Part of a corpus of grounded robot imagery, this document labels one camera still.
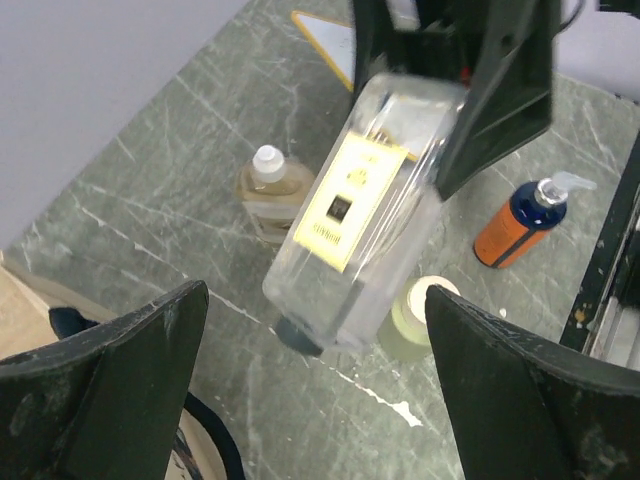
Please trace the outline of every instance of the wooden surface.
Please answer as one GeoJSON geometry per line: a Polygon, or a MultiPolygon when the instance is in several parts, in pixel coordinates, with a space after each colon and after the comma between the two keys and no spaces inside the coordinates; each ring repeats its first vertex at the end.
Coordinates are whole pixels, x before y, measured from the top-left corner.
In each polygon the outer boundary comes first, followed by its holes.
{"type": "Polygon", "coordinates": [[[75,307],[98,322],[116,317],[78,293],[31,274],[0,252],[0,359],[55,342],[49,308],[63,306],[75,307]]]}
{"type": "Polygon", "coordinates": [[[165,480],[226,480],[222,457],[211,437],[189,412],[182,410],[178,435],[184,439],[190,455],[181,457],[174,449],[167,465],[165,480]]]}
{"type": "Polygon", "coordinates": [[[0,267],[0,359],[56,341],[49,306],[0,267]]]}

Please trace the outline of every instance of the bottle cap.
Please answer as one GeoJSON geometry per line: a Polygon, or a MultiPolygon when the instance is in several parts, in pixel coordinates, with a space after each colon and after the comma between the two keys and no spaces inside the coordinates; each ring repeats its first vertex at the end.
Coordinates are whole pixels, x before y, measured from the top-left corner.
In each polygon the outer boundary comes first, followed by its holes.
{"type": "Polygon", "coordinates": [[[309,357],[322,355],[323,349],[313,343],[307,334],[291,323],[287,317],[280,317],[274,331],[280,341],[290,349],[309,357]]]}
{"type": "Polygon", "coordinates": [[[413,316],[424,325],[427,324],[427,319],[425,318],[424,313],[424,302],[427,300],[427,289],[431,285],[440,285],[441,287],[452,291],[456,295],[460,295],[456,286],[446,278],[436,275],[419,278],[418,281],[409,289],[409,292],[407,292],[407,304],[409,305],[409,310],[413,316]]]}
{"type": "Polygon", "coordinates": [[[265,183],[275,183],[284,177],[287,165],[284,155],[272,145],[263,145],[253,156],[256,178],[265,183]]]}
{"type": "Polygon", "coordinates": [[[569,192],[576,188],[595,190],[596,183],[569,172],[555,173],[551,178],[544,178],[538,182],[538,191],[549,206],[565,203],[569,192]]]}

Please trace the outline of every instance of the marble countertop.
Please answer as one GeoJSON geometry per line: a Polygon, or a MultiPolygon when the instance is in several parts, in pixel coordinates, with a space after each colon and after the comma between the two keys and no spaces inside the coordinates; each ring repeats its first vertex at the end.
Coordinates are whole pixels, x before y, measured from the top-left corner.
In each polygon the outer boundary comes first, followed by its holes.
{"type": "MultiPolygon", "coordinates": [[[[254,0],[5,252],[118,313],[186,279],[211,304],[192,389],[228,424],[255,479],[462,478],[433,357],[415,364],[283,347],[262,279],[275,249],[234,198],[264,144],[318,171],[349,93],[289,19],[347,20],[348,2],[254,0]]],[[[558,78],[551,130],[446,204],[419,273],[443,275],[493,314],[557,340],[640,127],[638,107],[558,78]],[[515,187],[566,169],[595,180],[535,251],[505,270],[471,243],[515,187]]]]}

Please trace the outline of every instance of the orange bottle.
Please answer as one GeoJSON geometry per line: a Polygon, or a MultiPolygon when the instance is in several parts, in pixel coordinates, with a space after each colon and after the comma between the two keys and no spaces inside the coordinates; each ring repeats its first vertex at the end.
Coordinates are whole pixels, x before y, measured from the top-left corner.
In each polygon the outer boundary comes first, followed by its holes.
{"type": "Polygon", "coordinates": [[[518,188],[476,237],[473,250],[488,267],[505,268],[542,240],[567,214],[569,192],[596,184],[558,172],[518,188]]]}

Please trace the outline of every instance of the yellow paper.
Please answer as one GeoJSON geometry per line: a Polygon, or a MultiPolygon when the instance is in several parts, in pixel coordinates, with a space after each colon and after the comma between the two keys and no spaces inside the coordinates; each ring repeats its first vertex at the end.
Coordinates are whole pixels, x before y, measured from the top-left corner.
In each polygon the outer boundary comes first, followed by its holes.
{"type": "Polygon", "coordinates": [[[343,272],[407,153],[348,133],[293,240],[343,272]]]}

